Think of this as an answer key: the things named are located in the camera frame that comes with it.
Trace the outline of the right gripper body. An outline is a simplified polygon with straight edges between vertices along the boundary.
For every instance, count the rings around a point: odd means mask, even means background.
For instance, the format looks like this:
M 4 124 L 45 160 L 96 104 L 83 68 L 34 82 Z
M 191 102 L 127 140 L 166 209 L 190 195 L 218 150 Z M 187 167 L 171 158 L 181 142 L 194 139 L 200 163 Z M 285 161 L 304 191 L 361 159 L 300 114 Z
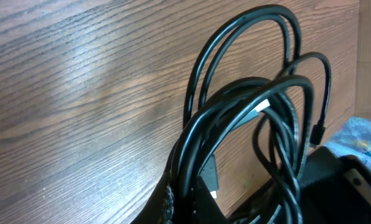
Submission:
M 327 147 L 308 156 L 295 209 L 269 180 L 229 217 L 230 223 L 371 223 L 371 171 Z

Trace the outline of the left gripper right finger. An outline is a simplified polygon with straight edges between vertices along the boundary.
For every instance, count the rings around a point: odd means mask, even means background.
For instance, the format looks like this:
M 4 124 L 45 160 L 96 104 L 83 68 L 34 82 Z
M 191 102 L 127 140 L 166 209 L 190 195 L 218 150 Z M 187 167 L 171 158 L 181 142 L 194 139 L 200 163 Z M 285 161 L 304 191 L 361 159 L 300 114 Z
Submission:
M 228 221 L 211 196 L 205 182 L 198 177 L 193 192 L 193 223 L 227 224 Z

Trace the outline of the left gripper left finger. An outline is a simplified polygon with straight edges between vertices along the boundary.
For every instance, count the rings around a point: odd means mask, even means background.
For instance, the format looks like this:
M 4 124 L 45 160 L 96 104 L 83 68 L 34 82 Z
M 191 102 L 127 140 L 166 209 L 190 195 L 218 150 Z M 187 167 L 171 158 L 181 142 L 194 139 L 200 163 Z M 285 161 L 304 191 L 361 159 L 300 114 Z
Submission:
M 171 173 L 165 169 L 147 203 L 132 224 L 173 224 L 175 201 Z

